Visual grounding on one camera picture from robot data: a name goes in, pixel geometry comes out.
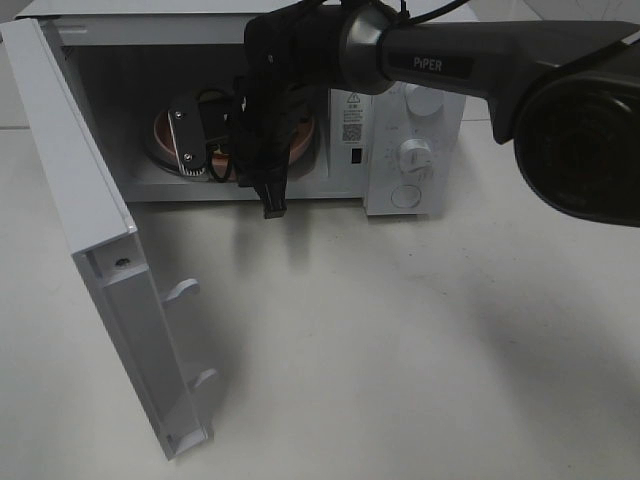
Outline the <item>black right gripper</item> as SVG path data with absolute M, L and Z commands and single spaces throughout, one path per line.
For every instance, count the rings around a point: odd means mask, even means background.
M 287 211 L 291 145 L 306 114 L 308 89 L 257 74 L 243 77 L 230 127 L 231 160 L 241 187 L 258 195 L 266 219 Z

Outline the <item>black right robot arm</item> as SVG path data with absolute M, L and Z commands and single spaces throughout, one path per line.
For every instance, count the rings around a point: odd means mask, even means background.
M 310 87 L 377 95 L 397 82 L 486 101 L 538 197 L 583 220 L 639 223 L 639 27 L 625 21 L 442 21 L 380 1 L 300 1 L 250 20 L 231 158 L 268 218 Z

